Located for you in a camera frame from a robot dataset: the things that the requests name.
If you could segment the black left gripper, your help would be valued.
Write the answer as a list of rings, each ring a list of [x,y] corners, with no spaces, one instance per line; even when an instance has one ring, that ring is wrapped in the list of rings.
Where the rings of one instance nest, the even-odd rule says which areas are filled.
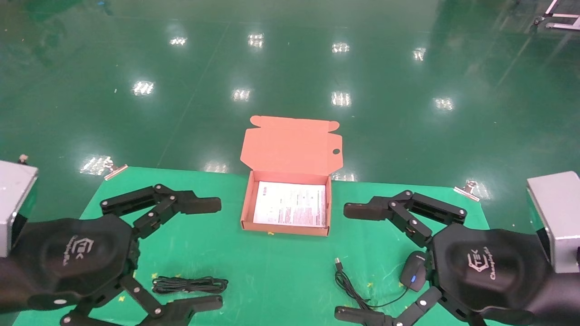
[[[1,312],[102,301],[129,273],[132,227],[114,215],[27,224],[1,259]]]

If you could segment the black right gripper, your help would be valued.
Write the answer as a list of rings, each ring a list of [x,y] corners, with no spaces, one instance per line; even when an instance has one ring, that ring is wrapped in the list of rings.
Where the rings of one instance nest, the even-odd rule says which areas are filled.
[[[450,225],[430,242],[431,280],[440,303],[480,326],[577,326],[579,273],[557,273],[536,235]]]

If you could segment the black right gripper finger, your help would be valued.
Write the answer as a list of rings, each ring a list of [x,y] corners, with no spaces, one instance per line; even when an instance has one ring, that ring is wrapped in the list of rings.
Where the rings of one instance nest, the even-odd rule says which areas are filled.
[[[349,219],[390,221],[415,245],[427,247],[433,234],[417,216],[427,217],[444,225],[462,225],[467,211],[447,202],[404,190],[393,197],[374,196],[367,203],[346,203],[343,214]]]
[[[440,304],[462,322],[470,326],[480,326],[476,322],[476,311],[480,309],[480,288],[429,288],[415,302],[406,308],[398,317],[371,310],[354,309],[345,306],[335,308],[335,318],[341,321],[361,324],[363,326],[414,326],[434,306]]]

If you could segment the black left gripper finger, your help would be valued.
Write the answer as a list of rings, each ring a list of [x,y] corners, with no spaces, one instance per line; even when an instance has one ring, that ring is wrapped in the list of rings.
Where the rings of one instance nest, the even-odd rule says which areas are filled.
[[[146,312],[139,323],[141,326],[188,326],[196,313],[218,310],[223,306],[220,295],[179,299],[162,305],[133,276],[75,276],[67,277],[60,283],[60,295],[75,306],[61,318],[60,324],[113,326],[113,322],[92,318],[90,313],[122,291],[127,292]]]
[[[216,213],[222,208],[218,197],[199,198],[193,191],[175,191],[163,184],[141,188],[103,200],[100,208],[104,215],[117,217],[149,209],[133,223],[133,237],[146,239],[178,213],[195,215]]]

